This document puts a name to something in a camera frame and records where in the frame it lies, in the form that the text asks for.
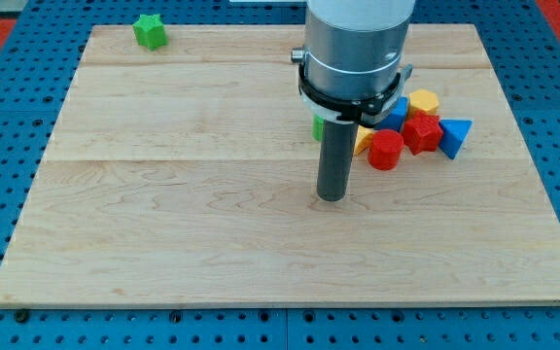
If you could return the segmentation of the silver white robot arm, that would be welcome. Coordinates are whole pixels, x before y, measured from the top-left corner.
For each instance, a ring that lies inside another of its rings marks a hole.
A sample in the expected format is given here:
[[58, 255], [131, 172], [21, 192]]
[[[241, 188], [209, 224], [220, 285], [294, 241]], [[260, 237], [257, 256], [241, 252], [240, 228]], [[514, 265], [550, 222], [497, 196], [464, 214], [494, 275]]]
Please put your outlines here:
[[337, 100], [367, 100], [391, 91], [414, 0], [307, 0], [301, 78]]

